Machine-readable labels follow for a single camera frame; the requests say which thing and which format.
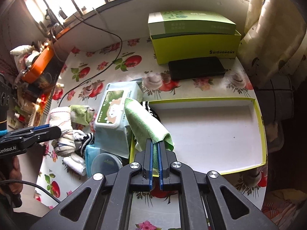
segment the clear plastic container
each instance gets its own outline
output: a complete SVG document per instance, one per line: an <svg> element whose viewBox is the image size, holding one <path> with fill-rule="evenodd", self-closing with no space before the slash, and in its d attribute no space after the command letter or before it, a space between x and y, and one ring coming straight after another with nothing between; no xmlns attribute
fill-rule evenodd
<svg viewBox="0 0 307 230"><path fill-rule="evenodd" d="M91 170L92 174L101 173L109 175L117 173L121 167L122 162L117 156L109 153L101 153L94 158Z"/></svg>

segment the black and white striped fabric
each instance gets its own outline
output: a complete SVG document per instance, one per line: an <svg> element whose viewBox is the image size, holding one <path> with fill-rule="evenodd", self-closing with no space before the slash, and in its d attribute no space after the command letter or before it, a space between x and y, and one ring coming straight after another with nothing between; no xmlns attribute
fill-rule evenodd
<svg viewBox="0 0 307 230"><path fill-rule="evenodd" d="M85 158L84 154L85 154L86 146L88 144L93 144L94 142L95 142L95 135L92 132L88 133L82 138L81 147L79 150L76 151L76 153L80 155L82 158Z"/></svg>
<svg viewBox="0 0 307 230"><path fill-rule="evenodd" d="M148 101L142 101L140 102L140 104L145 108L145 110L147 110L153 117L155 117L156 119L159 120L159 122L161 122L158 114L149 106L149 102Z"/></svg>

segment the human hand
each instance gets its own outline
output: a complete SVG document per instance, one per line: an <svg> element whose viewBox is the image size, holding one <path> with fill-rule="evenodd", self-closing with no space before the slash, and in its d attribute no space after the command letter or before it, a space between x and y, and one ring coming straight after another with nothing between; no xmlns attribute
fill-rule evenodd
<svg viewBox="0 0 307 230"><path fill-rule="evenodd" d="M9 179L13 180L21 180L22 179L22 174L20 172L20 164L19 164L19 159L17 156L14 156L12 159L13 162L13 169L11 170L9 174ZM10 183L9 184L10 190L12 191L13 194L19 194L22 191L23 184L21 183Z"/></svg>

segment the black cable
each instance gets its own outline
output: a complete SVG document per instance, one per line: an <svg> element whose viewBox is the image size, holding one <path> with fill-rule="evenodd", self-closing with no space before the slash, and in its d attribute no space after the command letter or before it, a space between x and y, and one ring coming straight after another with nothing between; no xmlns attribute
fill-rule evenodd
<svg viewBox="0 0 307 230"><path fill-rule="evenodd" d="M105 71L106 71L116 60L117 60L117 58L119 57L120 53L122 52L122 38L120 38L120 36L118 36L117 34L114 34L114 33L112 33L112 32L109 32L109 31L107 31L107 30L104 30L104 29L102 29L102 28L99 28L99 27L93 26L93 25L91 25L91 24L88 24L87 22L80 20L80 19L79 19L78 17L76 17L75 15L74 15L74 17L75 17L77 20L79 20L80 22L82 22L82 23L84 23L84 24L86 24L86 25L88 25L88 26L90 26L90 27L99 29L99 30L101 30L101 31L103 31L103 32L106 32L106 33L109 33L109 34L112 34L112 35L118 37L118 38L120 39L120 49L119 49L119 53L117 54L115 60L113 60L113 61L111 62L111 64L108 65L104 70L102 70L101 72L97 73L97 74L94 75L93 77L91 77L91 78L89 78L89 79L87 79L87 80L81 82L79 85L77 85L77 86L74 87L73 89L70 89L68 92L66 92L66 93L64 94L64 96L62 97L62 99L60 100L60 102L59 102L59 107L60 107L60 105L61 105L63 99L65 98L65 96L66 96L68 93L70 93L72 90L74 90L74 89L76 89L76 88L82 86L82 85L83 85L84 83L86 83L87 81L92 80L93 78L95 78L95 77L97 77L98 75L100 75L100 74L102 74L103 72L105 72Z"/></svg>
<svg viewBox="0 0 307 230"><path fill-rule="evenodd" d="M57 198L55 198L51 193L49 193L46 189L42 188L41 186L32 183L32 182L27 182L27 181L20 181L20 180L4 180L0 182L0 186L6 183L21 183L21 184L26 184L26 185L30 185L32 187L36 187L40 190L42 190L43 192L45 192L47 195L49 195L52 199L54 199L57 203L61 203L61 201Z"/></svg>

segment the table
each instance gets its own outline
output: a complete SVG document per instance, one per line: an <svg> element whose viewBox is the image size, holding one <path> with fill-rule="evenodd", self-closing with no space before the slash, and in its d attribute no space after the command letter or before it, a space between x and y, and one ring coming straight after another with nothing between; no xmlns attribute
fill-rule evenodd
<svg viewBox="0 0 307 230"><path fill-rule="evenodd" d="M116 58L119 48L120 43L96 52L82 52L74 48L58 80L58 83L62 83L64 87L55 89L51 109L58 106L60 99L67 91L106 68ZM104 73L71 91L64 98L61 106L87 104L97 112L104 89L109 82L135 79L142 80L144 101L193 97L256 98L253 87L238 59L221 59L226 69L224 77L173 81L170 80L168 66L157 64L150 38L123 42L119 58ZM86 133L94 130L93 123L87 127L75 124L73 127L82 129ZM267 185L267 164L256 170L225 175L225 178L261 209ZM55 154L50 143L47 144L46 156L37 179L38 185L50 189L49 184L51 184L52 189L59 194L59 199L63 200L86 179L68 170L63 164L63 158ZM56 202L39 191L34 196L50 208L56 206ZM152 230L180 227L176 194L161 194L156 191L135 193L132 206L129 229L143 229L148 224L153 225Z"/></svg>

